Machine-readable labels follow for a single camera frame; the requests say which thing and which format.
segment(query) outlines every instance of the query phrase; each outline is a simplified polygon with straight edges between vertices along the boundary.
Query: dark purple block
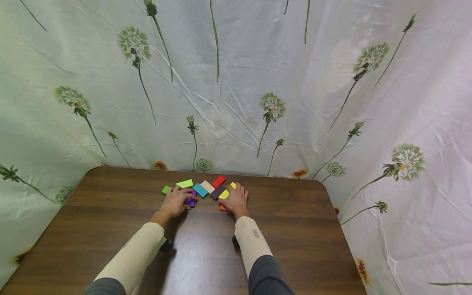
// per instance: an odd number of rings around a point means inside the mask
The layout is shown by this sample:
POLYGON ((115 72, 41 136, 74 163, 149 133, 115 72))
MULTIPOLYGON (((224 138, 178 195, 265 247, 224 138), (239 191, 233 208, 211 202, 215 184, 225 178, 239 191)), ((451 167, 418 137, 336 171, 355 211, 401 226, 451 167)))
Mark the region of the dark purple block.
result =
POLYGON ((212 199, 214 199, 215 201, 218 200, 219 195, 221 195, 221 193, 224 192, 225 189, 226 189, 226 188, 225 188, 224 186, 222 186, 222 185, 218 186, 218 187, 213 191, 213 193, 210 194, 210 197, 211 197, 212 199))

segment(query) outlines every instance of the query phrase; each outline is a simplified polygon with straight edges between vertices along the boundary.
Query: lime green block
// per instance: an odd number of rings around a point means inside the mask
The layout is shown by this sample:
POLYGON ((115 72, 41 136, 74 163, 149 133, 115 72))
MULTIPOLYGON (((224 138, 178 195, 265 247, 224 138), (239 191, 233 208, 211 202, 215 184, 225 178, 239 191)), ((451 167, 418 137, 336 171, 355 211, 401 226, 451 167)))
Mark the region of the lime green block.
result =
POLYGON ((163 189, 162 189, 162 193, 163 194, 167 194, 167 192, 169 191, 169 189, 171 189, 172 187, 166 185, 163 189))
POLYGON ((178 182, 177 185, 181 188, 186 188, 186 187, 194 186, 194 182, 191 179, 189 179, 186 181, 178 182))

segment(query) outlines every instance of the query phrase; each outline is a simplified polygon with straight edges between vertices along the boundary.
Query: wrinkled fabric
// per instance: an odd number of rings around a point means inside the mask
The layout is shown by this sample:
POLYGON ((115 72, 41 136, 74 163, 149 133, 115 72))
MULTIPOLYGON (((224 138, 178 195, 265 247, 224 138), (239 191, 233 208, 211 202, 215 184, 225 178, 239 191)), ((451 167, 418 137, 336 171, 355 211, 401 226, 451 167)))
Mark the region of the wrinkled fabric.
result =
POLYGON ((322 181, 368 294, 470 293, 471 9, 3 0, 0 286, 109 165, 322 181))

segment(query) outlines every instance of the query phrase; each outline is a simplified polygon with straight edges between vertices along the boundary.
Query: brown tabletop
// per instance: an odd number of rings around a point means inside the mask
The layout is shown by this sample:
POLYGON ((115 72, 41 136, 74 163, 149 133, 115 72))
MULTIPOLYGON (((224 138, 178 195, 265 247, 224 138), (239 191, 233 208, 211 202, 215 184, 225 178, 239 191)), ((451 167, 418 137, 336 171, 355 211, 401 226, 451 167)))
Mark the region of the brown tabletop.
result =
MULTIPOLYGON (((159 209, 165 185, 217 174, 99 167, 89 171, 1 295, 80 295, 159 209)), ((248 209, 298 295, 365 295, 325 187, 318 181, 225 175, 249 191, 248 209)), ((246 295, 233 216, 210 197, 172 221, 175 253, 158 253, 141 295, 246 295)))

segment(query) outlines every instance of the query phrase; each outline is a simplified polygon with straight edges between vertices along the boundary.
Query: person's right hand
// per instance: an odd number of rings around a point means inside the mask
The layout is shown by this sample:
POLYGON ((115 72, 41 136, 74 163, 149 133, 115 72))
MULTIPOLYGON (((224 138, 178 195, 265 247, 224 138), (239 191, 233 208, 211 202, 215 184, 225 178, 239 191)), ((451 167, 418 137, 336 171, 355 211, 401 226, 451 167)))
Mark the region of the person's right hand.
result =
POLYGON ((218 199, 218 202, 232 212, 235 219, 238 220, 241 216, 249 216, 247 210, 247 196, 249 192, 244 189, 239 182, 236 182, 236 189, 227 185, 226 189, 229 191, 229 197, 226 199, 218 199))

